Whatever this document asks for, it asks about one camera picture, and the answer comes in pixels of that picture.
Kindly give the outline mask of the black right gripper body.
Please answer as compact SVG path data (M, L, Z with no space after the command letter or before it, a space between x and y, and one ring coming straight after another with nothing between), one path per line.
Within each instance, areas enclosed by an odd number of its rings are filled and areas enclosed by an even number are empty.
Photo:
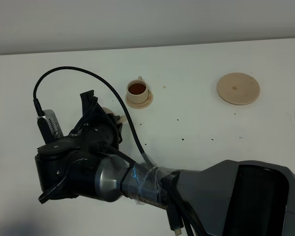
M87 123L77 136L38 148L40 199L119 199L124 195L124 159L118 147L122 123L114 118Z

